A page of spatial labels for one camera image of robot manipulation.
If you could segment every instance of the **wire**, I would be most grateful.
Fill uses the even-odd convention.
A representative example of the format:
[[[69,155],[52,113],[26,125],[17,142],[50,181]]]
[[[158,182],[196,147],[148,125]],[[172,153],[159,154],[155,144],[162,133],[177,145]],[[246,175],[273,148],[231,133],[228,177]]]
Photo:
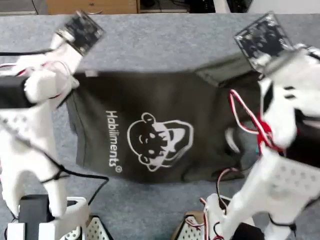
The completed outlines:
[[[204,240],[209,240],[209,223],[207,218],[207,212],[203,213],[203,223],[204,223]]]
[[[273,225],[277,226],[277,227],[287,227],[287,228],[290,228],[290,230],[293,232],[294,236],[297,237],[297,225],[296,225],[295,222],[293,222],[293,223],[277,223],[277,222],[275,222],[275,221],[272,219],[272,217],[271,217],[270,214],[269,214],[269,219],[270,219],[270,222],[271,222]]]
[[[8,67],[14,67],[16,66],[17,64],[16,63],[3,63],[3,64],[0,64],[0,68],[8,68]]]
[[[36,8],[36,5],[35,5],[34,0],[31,0],[31,2],[32,2],[33,8],[34,8],[34,10],[35,10],[35,13],[36,13],[37,15],[39,15],[39,12],[38,12],[38,10],[37,10],[37,8]]]
[[[26,52],[0,52],[0,56],[9,56],[9,57],[14,57],[14,56],[28,56],[28,55],[38,55],[38,54],[47,54],[51,53],[58,48],[60,48],[65,42],[63,41],[58,47],[56,48],[47,48],[43,50],[38,50],[38,51],[26,51]]]
[[[174,5],[180,6],[180,7],[186,7],[188,5],[188,3],[182,2],[182,1],[176,1],[176,0],[171,0],[171,2]]]
[[[203,205],[206,205],[207,204],[207,202],[206,202],[206,200],[204,200],[202,197],[200,197],[200,202],[203,204]]]
[[[222,204],[224,205],[224,207],[225,207],[225,209],[224,209],[224,214],[227,214],[228,205],[227,205],[226,202],[221,198],[219,184],[220,184],[220,181],[221,181],[222,177],[223,177],[224,175],[230,173],[230,172],[239,172],[239,170],[236,169],[236,168],[234,168],[234,167],[226,168],[225,170],[223,170],[223,171],[220,173],[220,175],[219,175],[219,177],[218,177],[218,179],[217,179],[217,181],[216,181],[216,183],[215,183],[215,190],[216,190],[216,194],[218,195],[219,203],[222,203]]]
[[[100,186],[95,190],[94,194],[92,195],[92,197],[90,198],[90,200],[88,201],[88,205],[90,206],[90,204],[93,202],[93,200],[95,199],[95,197],[97,196],[97,194],[100,192],[100,190],[104,187],[104,185],[106,185],[109,182],[109,179],[106,179],[103,183],[100,184]]]
[[[257,128],[257,130],[249,129],[239,121],[238,114],[237,114],[237,111],[236,111],[234,97],[242,105],[244,110],[249,114],[249,116],[251,117],[251,120],[252,120],[253,124],[255,125],[255,127]],[[243,99],[240,97],[240,95],[234,89],[230,90],[229,100],[230,100],[230,105],[231,105],[231,108],[232,108],[233,115],[235,117],[235,120],[236,120],[238,126],[240,128],[242,128],[244,131],[246,131],[246,132],[248,132],[250,134],[260,135],[263,138],[263,141],[265,142],[265,144],[269,148],[273,149],[274,146],[273,146],[272,142],[269,139],[269,135],[265,132],[264,128],[262,127],[262,125],[259,122],[259,120],[257,119],[257,117],[254,115],[254,113],[248,108],[248,106],[245,104]]]
[[[193,222],[191,222],[190,220],[188,220],[187,218],[184,220],[186,224],[188,224],[190,227],[196,228],[198,230],[200,230],[200,227],[204,226],[205,223],[202,224],[194,224]]]
[[[13,223],[14,220],[16,220],[16,219],[17,219],[17,218],[13,215],[13,218],[12,218],[12,220],[11,220],[11,223]],[[7,238],[8,238],[8,227],[5,228],[3,235],[4,235],[4,239],[7,240]]]
[[[156,0],[156,2],[158,3],[160,13],[162,13],[162,7],[161,7],[161,4],[160,4],[160,0]]]
[[[217,226],[218,224],[220,224],[219,221],[217,221],[217,222],[213,225],[213,231],[214,231],[214,234],[215,234],[215,237],[213,238],[213,240],[223,240],[223,239],[224,239],[224,237],[221,236],[221,235],[219,235],[219,234],[217,233],[217,231],[216,231],[216,226]]]
[[[249,133],[249,134],[255,134],[255,135],[258,135],[259,132],[257,130],[253,130],[253,129],[250,129],[246,126],[244,126],[240,120],[239,120],[239,117],[238,117],[238,114],[237,114],[237,110],[236,110],[236,106],[235,106],[235,101],[234,101],[234,98],[233,96],[236,96],[236,99],[238,100],[238,102],[243,106],[243,108],[248,112],[251,112],[250,109],[247,107],[247,105],[245,104],[245,102],[242,100],[242,98],[239,96],[239,94],[235,91],[235,90],[231,90],[230,91],[230,94],[229,94],[229,100],[230,100],[230,105],[231,105],[231,109],[232,109],[232,112],[233,112],[233,115],[234,115],[234,118],[235,118],[235,121],[236,123],[238,124],[238,126],[244,130],[245,132]]]

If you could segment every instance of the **wooden cabinet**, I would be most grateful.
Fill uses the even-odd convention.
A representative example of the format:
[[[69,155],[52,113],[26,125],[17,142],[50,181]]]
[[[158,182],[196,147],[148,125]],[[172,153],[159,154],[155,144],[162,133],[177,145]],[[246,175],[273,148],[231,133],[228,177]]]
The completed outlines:
[[[90,14],[136,14],[140,0],[46,0],[51,15],[73,14],[83,10]]]

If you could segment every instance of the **red wire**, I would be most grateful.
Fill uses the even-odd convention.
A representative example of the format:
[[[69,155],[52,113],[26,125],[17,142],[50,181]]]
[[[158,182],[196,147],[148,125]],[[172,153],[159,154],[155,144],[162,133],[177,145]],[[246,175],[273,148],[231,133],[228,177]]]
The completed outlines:
[[[257,131],[258,131],[258,135],[263,139],[263,141],[265,142],[265,144],[269,147],[269,148],[274,148],[274,145],[272,145],[271,141],[268,139],[268,134],[265,132],[265,129],[261,126],[261,123],[259,122],[259,120],[257,120],[256,116],[253,115],[253,113],[249,112],[249,108],[243,103],[243,100],[240,98],[239,94],[231,89],[230,90],[230,94],[229,94],[229,100],[231,103],[231,108],[232,108],[232,112],[233,114],[236,116],[236,112],[235,112],[235,106],[233,104],[233,97],[235,97],[235,99],[242,105],[242,107],[245,109],[245,111],[249,114],[249,116],[251,117],[251,120],[253,122],[253,124],[256,126]]]

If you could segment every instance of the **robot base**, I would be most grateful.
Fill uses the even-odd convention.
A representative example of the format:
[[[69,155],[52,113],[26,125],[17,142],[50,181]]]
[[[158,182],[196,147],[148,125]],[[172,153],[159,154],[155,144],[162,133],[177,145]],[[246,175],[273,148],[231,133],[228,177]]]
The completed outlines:
[[[225,196],[221,196],[224,202],[228,205],[231,201],[230,198]],[[210,195],[206,200],[206,205],[204,207],[204,211],[207,212],[208,216],[208,226],[209,226],[209,239],[213,239],[216,234],[213,230],[213,226],[217,222],[221,222],[224,217],[225,206],[223,204],[219,204],[219,198],[216,193]],[[221,229],[221,225],[218,224],[215,227],[215,230],[218,234],[223,236],[223,232]],[[248,218],[246,221],[242,222],[237,230],[235,231],[231,240],[264,240],[264,234],[262,231],[255,226],[254,220],[252,217]]]
[[[225,203],[228,204],[230,199],[222,196]],[[172,236],[171,240],[212,240],[215,239],[216,234],[213,230],[215,223],[223,219],[223,205],[219,205],[218,195],[216,193],[210,195],[204,207],[203,213],[206,213],[208,235],[206,239],[205,226],[203,224],[203,213],[201,212],[188,212],[184,216],[184,221],[177,229],[177,234]],[[223,236],[220,224],[216,225],[215,230],[218,234]],[[252,217],[241,223],[236,230],[232,240],[264,240],[264,235],[261,230],[255,227]]]
[[[85,231],[78,226],[60,240],[113,240],[98,216],[90,216],[90,219],[91,221]]]

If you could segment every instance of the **white cable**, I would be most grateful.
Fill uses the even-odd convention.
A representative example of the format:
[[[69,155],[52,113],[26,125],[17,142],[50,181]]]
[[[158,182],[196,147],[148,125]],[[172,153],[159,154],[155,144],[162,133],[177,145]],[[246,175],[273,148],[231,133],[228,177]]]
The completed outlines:
[[[232,167],[232,168],[226,168],[225,170],[223,170],[223,171],[221,172],[221,174],[219,175],[219,177],[218,177],[218,179],[217,179],[217,183],[216,183],[216,185],[217,185],[217,193],[218,193],[218,196],[219,196],[219,200],[223,203],[225,209],[228,208],[228,205],[227,205],[226,202],[221,198],[220,186],[219,186],[219,185],[220,185],[220,181],[221,181],[222,177],[223,177],[226,173],[228,173],[228,172],[230,172],[230,171],[238,172],[238,169],[233,168],[233,167]]]
[[[252,131],[248,128],[244,128],[242,126],[242,124],[240,123],[239,119],[238,119],[238,115],[236,112],[236,107],[235,107],[235,101],[234,101],[234,96],[237,98],[237,100],[239,101],[239,103],[242,105],[242,107],[245,109],[245,111],[249,114],[249,116],[251,117],[254,125],[258,128],[258,133],[261,133],[264,141],[266,142],[266,144],[269,147],[272,147],[272,143],[268,138],[268,134],[265,132],[264,128],[262,127],[262,125],[260,124],[259,120],[257,119],[257,117],[254,115],[254,113],[248,108],[248,106],[245,104],[245,102],[242,100],[242,98],[240,97],[240,95],[237,93],[237,91],[235,91],[234,89],[230,90],[230,103],[231,103],[231,108],[235,117],[235,120],[237,122],[237,124],[239,125],[240,128],[242,128],[244,131],[248,132],[248,133],[252,133],[252,134],[257,134],[257,131]]]
[[[46,66],[47,64],[54,66],[55,63],[59,63],[59,64],[62,64],[62,65],[63,65],[63,67],[64,67],[64,69],[65,69],[65,71],[66,71],[67,76],[72,75],[69,67],[68,67],[67,64],[66,64],[65,62],[63,62],[63,61],[58,61],[58,60],[48,61],[44,66]]]
[[[237,114],[237,110],[236,110],[236,105],[235,105],[235,100],[233,99],[233,95],[230,94],[230,104],[231,104],[231,108],[232,108],[232,112],[235,118],[235,121],[237,123],[237,125],[245,132],[249,133],[249,134],[255,134],[258,135],[259,132],[257,130],[251,130],[249,128],[246,128],[245,126],[242,125],[242,123],[239,120],[238,114]]]

